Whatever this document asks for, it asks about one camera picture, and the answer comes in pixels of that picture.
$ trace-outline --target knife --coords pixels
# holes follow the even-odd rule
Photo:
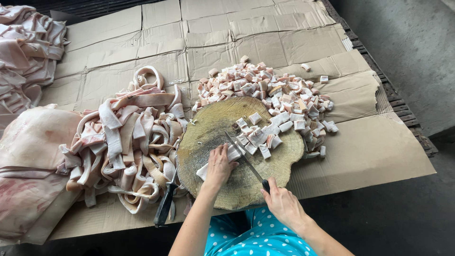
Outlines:
[[[270,194],[270,186],[268,185],[268,181],[266,179],[263,179],[261,178],[261,176],[259,175],[258,171],[256,171],[256,169],[250,164],[250,162],[248,161],[248,159],[245,157],[245,155],[243,154],[243,152],[237,147],[237,145],[234,143],[234,141],[232,140],[231,136],[229,136],[228,132],[227,131],[224,131],[225,134],[226,134],[226,137],[227,139],[229,140],[229,142],[231,143],[231,145],[235,148],[235,150],[237,151],[237,153],[240,154],[240,157],[245,161],[245,164],[250,168],[250,170],[253,172],[254,176],[256,176],[256,178],[262,182],[262,187],[265,189],[265,191],[267,191],[267,193]]]

